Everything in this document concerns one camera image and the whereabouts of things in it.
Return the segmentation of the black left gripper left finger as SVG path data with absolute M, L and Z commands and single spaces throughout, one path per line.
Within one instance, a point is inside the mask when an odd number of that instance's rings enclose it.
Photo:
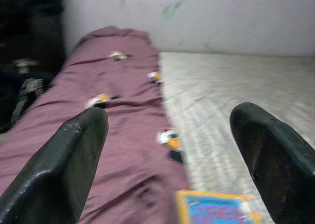
M 75 224 L 92 187 L 108 117 L 89 108 L 63 123 L 0 197 L 3 224 Z

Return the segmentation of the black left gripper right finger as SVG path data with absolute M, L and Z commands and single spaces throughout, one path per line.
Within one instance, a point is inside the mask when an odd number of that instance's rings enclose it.
M 233 108 L 230 127 L 251 178 L 276 224 L 315 222 L 315 150 L 260 106 Z

